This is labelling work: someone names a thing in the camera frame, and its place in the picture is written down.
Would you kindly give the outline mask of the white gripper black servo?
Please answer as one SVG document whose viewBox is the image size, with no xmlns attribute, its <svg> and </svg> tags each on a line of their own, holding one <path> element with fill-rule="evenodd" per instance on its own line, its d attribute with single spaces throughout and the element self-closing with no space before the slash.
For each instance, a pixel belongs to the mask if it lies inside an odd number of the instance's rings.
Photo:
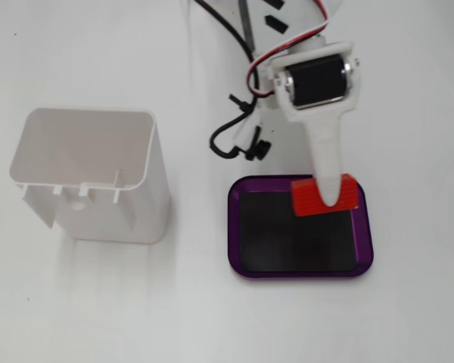
<svg viewBox="0 0 454 363">
<path fill-rule="evenodd" d="M 329 207 L 342 188 L 341 117 L 356 108 L 361 88 L 353 42 L 302 41 L 266 68 L 278 107 L 303 127 L 322 202 Z"/>
</svg>

